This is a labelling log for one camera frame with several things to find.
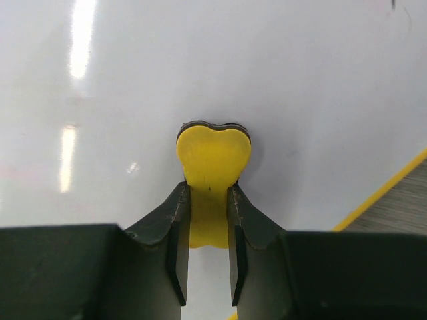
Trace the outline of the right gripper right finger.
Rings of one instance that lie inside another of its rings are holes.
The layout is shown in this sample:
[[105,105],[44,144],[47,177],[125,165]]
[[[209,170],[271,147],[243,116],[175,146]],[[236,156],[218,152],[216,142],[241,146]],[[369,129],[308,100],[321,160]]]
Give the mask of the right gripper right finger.
[[239,319],[425,319],[426,238],[287,231],[228,189],[232,305]]

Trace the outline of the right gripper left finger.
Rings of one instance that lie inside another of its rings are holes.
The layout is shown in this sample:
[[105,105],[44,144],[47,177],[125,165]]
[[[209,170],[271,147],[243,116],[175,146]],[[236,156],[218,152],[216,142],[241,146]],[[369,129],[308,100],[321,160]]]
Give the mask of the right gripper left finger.
[[127,229],[1,230],[2,319],[179,319],[187,299],[189,186]]

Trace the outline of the yellow whiteboard eraser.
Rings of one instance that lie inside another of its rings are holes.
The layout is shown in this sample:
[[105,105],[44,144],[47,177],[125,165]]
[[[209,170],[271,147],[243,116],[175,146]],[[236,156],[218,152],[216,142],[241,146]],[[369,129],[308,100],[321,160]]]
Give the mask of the yellow whiteboard eraser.
[[249,163],[250,135],[238,123],[184,123],[176,140],[177,157],[190,188],[189,246],[228,248],[227,192]]

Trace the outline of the yellow framed whiteboard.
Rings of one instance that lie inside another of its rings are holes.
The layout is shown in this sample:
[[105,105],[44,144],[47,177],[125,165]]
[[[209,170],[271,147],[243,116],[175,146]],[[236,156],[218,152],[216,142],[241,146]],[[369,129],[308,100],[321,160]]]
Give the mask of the yellow framed whiteboard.
[[[247,129],[274,223],[346,232],[426,156],[426,2],[1,2],[1,230],[131,227],[196,120]],[[179,319],[233,312],[229,242],[189,246]]]

